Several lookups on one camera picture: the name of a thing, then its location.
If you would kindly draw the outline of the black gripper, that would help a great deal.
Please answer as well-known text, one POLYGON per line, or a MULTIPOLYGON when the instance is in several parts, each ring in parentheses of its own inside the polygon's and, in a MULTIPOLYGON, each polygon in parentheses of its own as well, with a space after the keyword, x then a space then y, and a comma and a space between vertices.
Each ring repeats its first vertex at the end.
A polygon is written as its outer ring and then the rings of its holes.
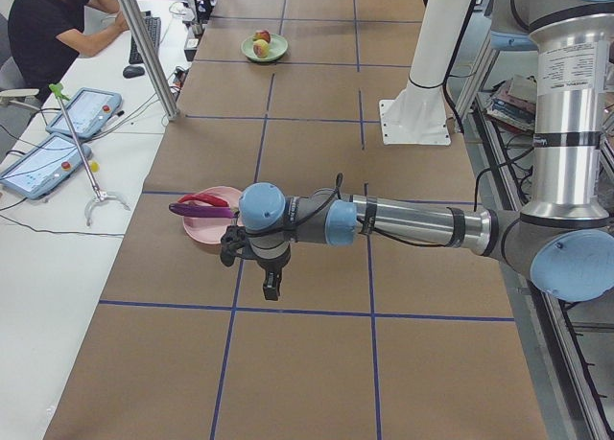
POLYGON ((265 279, 263 294, 267 301, 278 301, 282 281, 282 269, 291 260, 291 248, 280 245, 274 249, 260 249, 255 251, 256 263, 263 268, 265 279))

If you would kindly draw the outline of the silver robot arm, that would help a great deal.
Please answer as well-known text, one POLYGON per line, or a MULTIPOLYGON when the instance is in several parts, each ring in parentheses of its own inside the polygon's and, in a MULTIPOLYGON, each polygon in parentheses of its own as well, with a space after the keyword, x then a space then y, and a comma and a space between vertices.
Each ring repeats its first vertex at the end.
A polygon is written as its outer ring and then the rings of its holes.
POLYGON ((263 292, 279 296, 291 243, 349 245, 378 234, 422 248, 466 248, 496 259, 567 301, 613 286, 613 239, 596 196, 613 0, 494 0, 493 35, 520 35, 538 51, 531 199, 517 212, 411 204, 320 190, 287 197, 266 182, 239 200, 221 259, 264 269, 263 292))

